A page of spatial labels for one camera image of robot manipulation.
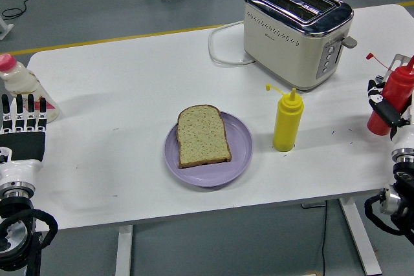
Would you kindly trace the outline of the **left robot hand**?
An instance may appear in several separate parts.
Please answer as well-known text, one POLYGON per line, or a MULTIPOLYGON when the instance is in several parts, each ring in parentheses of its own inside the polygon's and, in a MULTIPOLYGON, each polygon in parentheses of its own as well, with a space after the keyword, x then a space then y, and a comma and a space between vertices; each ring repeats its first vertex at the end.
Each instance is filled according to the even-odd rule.
POLYGON ((28 112, 23 113, 23 97, 16 97, 16 117, 13 118, 6 94, 1 96, 3 121, 1 126, 1 183, 34 184, 35 174, 43 167, 45 154, 47 101, 41 98, 39 114, 35 101, 28 95, 28 112))

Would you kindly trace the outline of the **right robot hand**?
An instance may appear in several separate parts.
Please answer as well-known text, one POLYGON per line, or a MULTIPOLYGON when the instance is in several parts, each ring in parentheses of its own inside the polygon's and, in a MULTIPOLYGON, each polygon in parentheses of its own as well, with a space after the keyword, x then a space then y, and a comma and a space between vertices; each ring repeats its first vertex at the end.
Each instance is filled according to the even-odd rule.
POLYGON ((381 95, 385 83, 369 80, 367 93, 369 104, 379 117, 391 128, 390 138, 394 143, 392 158, 394 162, 403 162, 398 158, 413 158, 413 104, 399 113, 394 106, 381 95))

